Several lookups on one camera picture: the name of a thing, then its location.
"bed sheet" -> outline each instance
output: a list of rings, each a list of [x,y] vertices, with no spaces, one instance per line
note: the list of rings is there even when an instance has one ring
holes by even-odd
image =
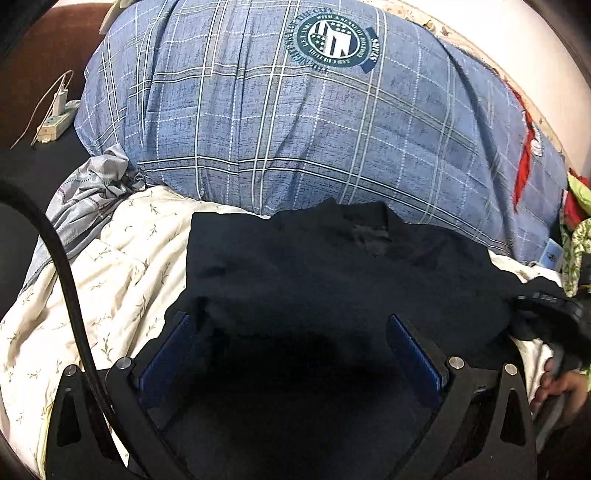
[[[296,38],[311,28],[316,50]],[[322,47],[337,38],[346,48]],[[537,128],[514,209],[528,129],[503,79],[372,5],[142,0],[86,77],[75,125],[89,152],[120,143],[148,180],[195,199],[266,215],[383,201],[519,261],[539,260],[557,220],[566,168]]]
[[[188,199],[168,187],[153,187],[124,200],[100,237],[72,262],[97,368],[136,355],[160,333],[166,308],[185,287],[194,212],[247,213]],[[543,275],[560,284],[556,272],[526,267],[492,252],[491,260],[522,281]],[[531,396],[539,377],[536,365],[543,359],[535,343],[518,342],[518,346]],[[0,352],[5,406],[0,427],[21,460],[44,475],[47,428],[61,373],[80,361],[53,264],[19,295],[0,322]],[[115,442],[127,459],[123,446],[116,438]]]

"white cable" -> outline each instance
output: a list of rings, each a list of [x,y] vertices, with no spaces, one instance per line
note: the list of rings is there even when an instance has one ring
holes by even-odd
[[[68,79],[67,83],[64,85],[64,81],[65,81],[66,76],[68,74],[70,74],[70,78]],[[31,115],[31,118],[29,119],[29,123],[27,124],[27,127],[25,128],[25,131],[22,133],[22,135],[20,137],[18,137],[17,141],[15,141],[12,144],[12,146],[10,147],[10,150],[12,150],[14,147],[16,147],[17,144],[22,140],[22,138],[27,134],[27,132],[29,130],[29,127],[31,126],[31,123],[33,122],[33,118],[35,117],[35,114],[37,113],[37,109],[39,108],[39,106],[41,105],[41,103],[43,102],[43,100],[45,100],[45,98],[47,97],[47,95],[49,95],[51,93],[51,91],[56,87],[56,85],[58,83],[60,84],[60,87],[59,87],[58,91],[62,91],[63,89],[68,88],[68,85],[72,81],[72,78],[73,77],[74,77],[74,70],[68,70],[67,72],[62,73],[58,77],[58,79],[55,82],[53,82],[53,85],[51,85],[51,87],[49,88],[49,90],[45,92],[45,95],[43,95],[43,97],[41,97],[41,100],[39,100],[39,102],[37,103],[37,106],[33,110],[33,114]],[[43,122],[41,122],[41,125],[39,125],[39,127],[37,127],[37,132],[35,133],[35,138],[33,138],[33,141],[31,142],[31,146],[33,146],[35,144],[35,142],[37,141],[37,134],[39,133],[39,130],[41,129],[41,127],[43,126],[43,124],[45,123],[45,121],[51,116],[51,112],[53,110],[53,103],[54,102],[52,101],[51,102],[51,105],[47,109],[47,113],[45,114],[45,117],[43,118]]]

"blue tag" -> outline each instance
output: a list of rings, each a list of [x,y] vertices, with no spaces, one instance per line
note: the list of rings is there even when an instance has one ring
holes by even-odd
[[[546,248],[544,248],[544,253],[542,253],[538,263],[542,267],[559,272],[562,268],[563,258],[564,250],[559,244],[550,238],[548,243],[546,243]]]

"finger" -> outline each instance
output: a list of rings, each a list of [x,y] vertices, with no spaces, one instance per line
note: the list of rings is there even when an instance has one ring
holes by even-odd
[[[546,360],[546,363],[544,364],[544,371],[551,372],[553,369],[554,369],[554,359],[548,358],[548,360]]]
[[[569,379],[565,375],[553,382],[550,382],[548,388],[545,389],[546,395],[560,395],[569,390]]]
[[[540,386],[542,388],[548,388],[552,383],[552,380],[554,380],[552,374],[550,372],[546,372],[544,375],[540,377]]]

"circular emblem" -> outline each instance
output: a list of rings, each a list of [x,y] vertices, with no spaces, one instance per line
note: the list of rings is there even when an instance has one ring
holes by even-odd
[[[297,29],[297,46],[307,57],[327,67],[354,67],[369,54],[369,38],[354,21],[326,14],[314,15]]]
[[[287,27],[284,42],[297,63],[316,69],[361,65],[367,73],[375,67],[380,54],[373,28],[363,29],[329,7],[298,15]]]

